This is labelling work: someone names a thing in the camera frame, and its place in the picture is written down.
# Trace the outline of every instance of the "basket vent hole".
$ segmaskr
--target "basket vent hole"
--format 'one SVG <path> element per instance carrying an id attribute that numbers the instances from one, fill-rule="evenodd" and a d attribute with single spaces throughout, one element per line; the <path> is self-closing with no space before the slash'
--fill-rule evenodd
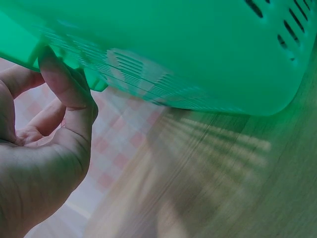
<path id="1" fill-rule="evenodd" d="M 263 18 L 262 11 L 260 8 L 253 2 L 253 0 L 244 0 L 247 5 L 258 15 L 259 18 Z"/>
<path id="2" fill-rule="evenodd" d="M 292 11 L 292 9 L 289 9 L 289 12 L 292 15 L 292 17 L 294 18 L 294 20 L 296 21 L 296 23 L 299 26 L 299 28 L 302 30 L 302 32 L 305 32 L 303 25 L 301 24 L 301 22 L 299 21 L 299 19 L 295 15 L 295 13 Z"/>
<path id="3" fill-rule="evenodd" d="M 290 27 L 290 25 L 285 20 L 284 20 L 284 26 L 286 27 L 286 29 L 289 32 L 289 34 L 291 34 L 291 36 L 293 37 L 294 41 L 299 45 L 300 42 L 298 40 L 298 37 L 295 35 L 295 32 L 293 31 L 293 29 Z"/>
<path id="4" fill-rule="evenodd" d="M 306 0 L 304 0 L 304 3 L 305 3 L 305 5 L 306 5 L 306 7 L 308 8 L 308 10 L 310 11 L 310 10 L 311 10 L 311 8 L 308 6 L 308 4 L 307 4 Z"/>
<path id="5" fill-rule="evenodd" d="M 277 39 L 278 39 L 278 42 L 279 42 L 280 46 L 287 52 L 287 56 L 289 57 L 289 59 L 291 61 L 294 61 L 295 57 L 294 57 L 293 53 L 288 49 L 288 47 L 287 47 L 285 41 L 283 40 L 283 38 L 280 35 L 277 35 Z"/>
<path id="6" fill-rule="evenodd" d="M 294 3 L 296 5 L 296 7 L 299 9 L 299 11 L 302 13 L 303 17 L 308 21 L 308 18 L 306 16 L 306 14 L 304 13 L 304 11 L 302 10 L 301 6 L 299 6 L 297 0 L 294 0 Z"/>

